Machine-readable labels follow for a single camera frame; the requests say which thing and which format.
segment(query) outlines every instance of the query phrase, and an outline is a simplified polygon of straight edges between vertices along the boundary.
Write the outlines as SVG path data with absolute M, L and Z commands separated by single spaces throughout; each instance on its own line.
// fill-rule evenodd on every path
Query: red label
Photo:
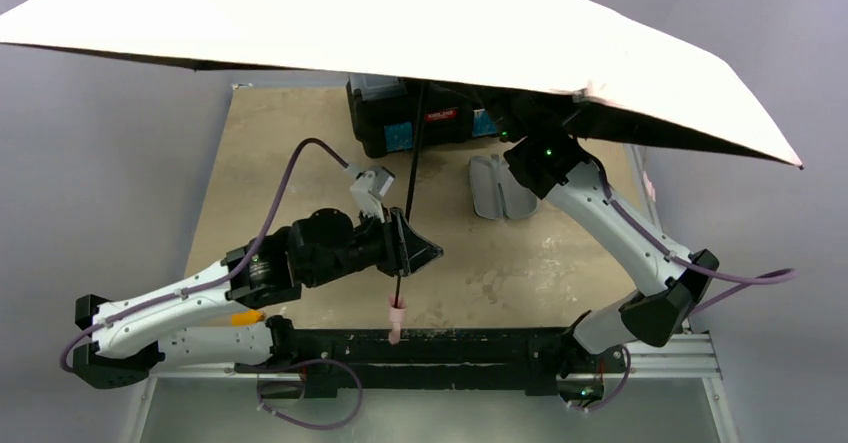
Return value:
M 450 120 L 452 118 L 456 118 L 456 115 L 459 112 L 456 108 L 451 108 L 450 110 L 442 110 L 437 111 L 435 113 L 428 113 L 424 115 L 424 121 L 439 121 L 439 120 Z

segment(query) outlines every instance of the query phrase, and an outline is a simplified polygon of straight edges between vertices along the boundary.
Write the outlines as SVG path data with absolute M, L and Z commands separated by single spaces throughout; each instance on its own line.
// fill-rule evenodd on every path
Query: cable clip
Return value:
M 356 163 L 348 163 L 347 168 L 345 168 L 345 173 L 355 180 L 360 174 L 362 174 L 362 169 L 356 166 Z

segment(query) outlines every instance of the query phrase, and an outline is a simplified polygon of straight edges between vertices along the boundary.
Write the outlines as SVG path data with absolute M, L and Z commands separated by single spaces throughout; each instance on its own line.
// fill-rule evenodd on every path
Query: pink object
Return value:
M 392 331 L 389 332 L 389 343 L 396 345 L 400 342 L 400 329 L 404 318 L 406 318 L 406 302 L 403 301 L 403 297 L 398 304 L 395 304 L 395 298 L 390 296 L 389 322 L 392 324 Z
M 648 198 L 651 199 L 654 203 L 657 202 L 657 190 L 654 188 L 654 184 L 651 183 L 651 180 L 648 178 L 648 172 L 642 172 L 642 182 L 645 184 L 645 192 L 648 193 Z

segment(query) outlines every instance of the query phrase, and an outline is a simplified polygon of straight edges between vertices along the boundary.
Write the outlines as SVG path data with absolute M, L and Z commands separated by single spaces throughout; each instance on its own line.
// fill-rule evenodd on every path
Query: gray plastic object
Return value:
M 539 199 L 524 188 L 499 155 L 472 156 L 468 163 L 474 212 L 482 218 L 511 220 L 527 218 L 539 209 Z
M 348 75 L 348 79 L 350 80 L 350 91 L 359 90 L 362 92 L 362 101 L 381 100 L 406 94 L 406 87 L 403 86 L 400 79 L 394 76 L 351 73 Z

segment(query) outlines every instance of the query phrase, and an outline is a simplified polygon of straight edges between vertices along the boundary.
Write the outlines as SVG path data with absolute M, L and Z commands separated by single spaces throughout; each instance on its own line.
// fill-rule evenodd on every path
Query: white umbrella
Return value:
M 204 70 L 585 90 L 618 116 L 579 136 L 801 166 L 725 62 L 588 0 L 30 0 L 0 15 L 0 43 Z M 638 125 L 651 130 L 629 137 Z

